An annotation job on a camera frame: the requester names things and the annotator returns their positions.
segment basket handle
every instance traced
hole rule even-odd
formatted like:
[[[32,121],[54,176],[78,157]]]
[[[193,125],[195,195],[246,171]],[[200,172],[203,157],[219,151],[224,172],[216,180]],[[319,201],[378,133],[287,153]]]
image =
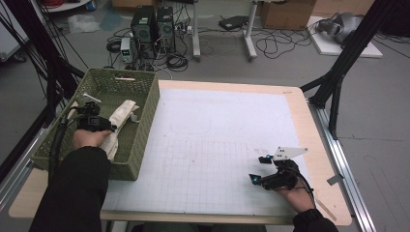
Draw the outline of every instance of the basket handle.
[[[131,75],[128,74],[123,74],[120,72],[114,73],[113,74],[114,79],[116,80],[126,80],[126,81],[135,81],[135,78],[133,78]]]
[[[129,77],[114,77],[114,78],[116,80],[127,80],[127,81],[133,80],[133,81],[135,81],[134,78],[129,78]]]

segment white cable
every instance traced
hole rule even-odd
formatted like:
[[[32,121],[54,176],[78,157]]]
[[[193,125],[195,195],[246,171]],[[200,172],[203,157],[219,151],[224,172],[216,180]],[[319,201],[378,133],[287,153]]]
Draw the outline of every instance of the white cable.
[[[155,52],[158,53],[158,55],[157,55],[157,57],[156,57],[156,58],[154,59],[154,61],[153,61],[153,66],[157,67],[158,69],[160,69],[160,70],[162,70],[162,71],[167,72],[167,73],[169,74],[169,76],[171,77],[171,80],[172,80],[173,77],[172,77],[171,72],[169,72],[168,70],[166,70],[166,69],[164,69],[164,68],[161,68],[161,67],[157,66],[157,64],[155,63],[155,62],[157,61],[157,59],[160,57],[160,55],[161,55],[161,48],[160,48],[160,51],[157,51],[157,47],[154,45],[154,49],[155,49]]]

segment black sleeve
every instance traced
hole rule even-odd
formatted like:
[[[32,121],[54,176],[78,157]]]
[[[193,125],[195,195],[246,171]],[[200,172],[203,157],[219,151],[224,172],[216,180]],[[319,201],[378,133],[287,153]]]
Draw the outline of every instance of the black sleeve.
[[[293,232],[337,232],[336,226],[318,210],[307,210],[293,218]]]
[[[30,231],[102,231],[100,211],[111,162],[101,148],[66,156],[48,184]]]

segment computer tower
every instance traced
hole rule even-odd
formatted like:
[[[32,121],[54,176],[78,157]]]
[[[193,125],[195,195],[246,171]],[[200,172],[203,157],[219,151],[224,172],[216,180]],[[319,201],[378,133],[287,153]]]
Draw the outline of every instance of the computer tower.
[[[174,12],[172,7],[159,7],[157,24],[161,38],[161,49],[166,52],[175,52]]]
[[[138,55],[140,59],[156,59],[160,47],[150,43],[142,43],[139,47]]]
[[[154,6],[137,6],[131,23],[135,44],[153,44],[157,41],[158,26]]]

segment light wood tabletop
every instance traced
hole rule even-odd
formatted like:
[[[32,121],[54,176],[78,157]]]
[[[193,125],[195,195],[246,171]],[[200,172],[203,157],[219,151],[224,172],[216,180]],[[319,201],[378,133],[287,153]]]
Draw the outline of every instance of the light wood tabletop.
[[[335,176],[335,172],[322,143],[318,129],[313,121],[306,98],[300,88],[172,80],[160,80],[160,88],[263,93],[285,96],[300,145],[301,147],[308,148],[308,152],[304,154],[304,159],[309,173],[310,185],[314,188],[317,209],[325,218],[333,221],[335,225],[349,225],[352,222],[339,184],[336,183],[331,186],[327,182],[328,179]],[[47,172],[33,169],[9,210],[10,216],[13,218],[33,218],[43,197],[46,185]],[[124,211],[102,211],[102,219],[206,223],[292,223],[291,217],[250,217]]]

